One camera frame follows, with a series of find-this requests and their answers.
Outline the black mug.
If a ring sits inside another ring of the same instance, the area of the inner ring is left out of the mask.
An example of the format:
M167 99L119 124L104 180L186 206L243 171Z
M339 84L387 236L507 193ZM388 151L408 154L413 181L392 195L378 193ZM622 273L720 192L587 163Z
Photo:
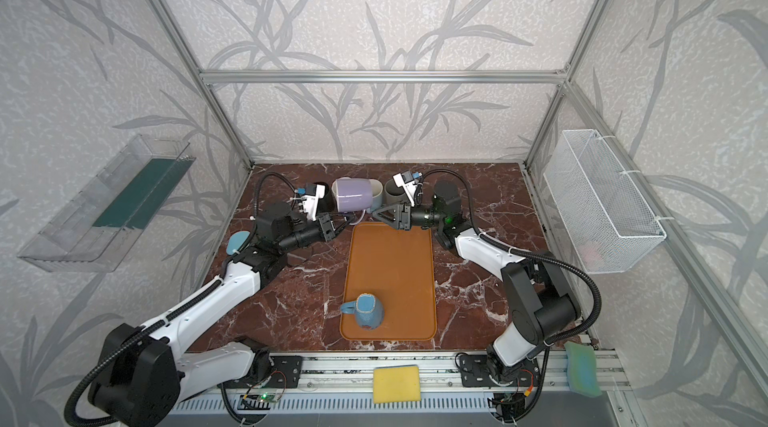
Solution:
M315 194L317 197L316 213L334 212L336 203L331 187L326 182L315 183Z

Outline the lavender mug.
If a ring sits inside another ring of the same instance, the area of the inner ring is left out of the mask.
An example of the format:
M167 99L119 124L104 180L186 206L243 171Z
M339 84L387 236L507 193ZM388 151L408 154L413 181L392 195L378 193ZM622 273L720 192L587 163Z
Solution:
M332 183L331 192L337 210L352 214L351 225L359 224L373 204L372 185L366 178L338 178Z

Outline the blue speckled mug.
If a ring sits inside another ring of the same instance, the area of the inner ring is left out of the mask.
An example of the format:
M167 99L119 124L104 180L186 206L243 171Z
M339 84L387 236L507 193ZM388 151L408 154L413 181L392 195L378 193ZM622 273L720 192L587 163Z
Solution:
M371 293L361 293L355 300L343 303L340 310L343 314L353 315L356 324L366 330L378 328L383 321L383 305Z

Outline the grey mug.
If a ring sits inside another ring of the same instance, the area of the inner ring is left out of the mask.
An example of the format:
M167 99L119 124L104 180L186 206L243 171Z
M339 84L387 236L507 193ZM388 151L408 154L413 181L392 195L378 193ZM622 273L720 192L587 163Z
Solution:
M384 184L383 198L384 205L393 205L402 201L407 201L407 195L404 189L398 186L393 178L389 179Z

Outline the light blue mug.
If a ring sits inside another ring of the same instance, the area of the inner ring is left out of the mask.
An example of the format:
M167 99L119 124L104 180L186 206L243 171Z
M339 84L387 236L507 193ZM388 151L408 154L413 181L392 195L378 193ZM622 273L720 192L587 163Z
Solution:
M370 179L369 182L371 185L372 202L368 212L371 213L383 204L383 184L377 179Z

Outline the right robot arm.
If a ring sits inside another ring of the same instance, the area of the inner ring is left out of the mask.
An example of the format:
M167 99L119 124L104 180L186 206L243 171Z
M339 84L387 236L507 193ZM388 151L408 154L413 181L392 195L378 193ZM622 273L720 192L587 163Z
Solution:
M405 198L383 205L373 217L396 229L429 230L440 246L502 282L510 324L486 349L489 381L507 386L554 344L587 330L602 311L596 282L582 269L511 246L482 231L474 220L469 182L459 173L436 168L393 176Z

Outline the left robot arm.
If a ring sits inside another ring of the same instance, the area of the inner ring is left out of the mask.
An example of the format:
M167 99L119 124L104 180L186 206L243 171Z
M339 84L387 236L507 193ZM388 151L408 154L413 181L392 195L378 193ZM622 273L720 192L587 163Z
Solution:
M233 234L219 275L168 311L138 327L123 323L104 341L98 364L77 384L63 416L70 426L155 426L181 401L270 367L267 347L233 341L191 354L189 347L244 300L276 279L290 252L335 239L328 184L310 183L291 197L255 210L249 230Z

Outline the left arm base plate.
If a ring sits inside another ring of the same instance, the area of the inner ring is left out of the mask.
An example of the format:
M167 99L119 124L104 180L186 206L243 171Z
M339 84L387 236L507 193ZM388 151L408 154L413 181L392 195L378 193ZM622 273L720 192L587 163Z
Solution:
M302 371L302 356L262 356L240 379L249 387L295 389Z

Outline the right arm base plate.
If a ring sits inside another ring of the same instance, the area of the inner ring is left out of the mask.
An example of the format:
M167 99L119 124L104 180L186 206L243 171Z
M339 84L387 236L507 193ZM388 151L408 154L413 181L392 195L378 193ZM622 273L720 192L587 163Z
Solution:
M514 366L506 366L495 356L459 352L454 363L463 387L513 387L532 389L539 385L538 363L524 358Z

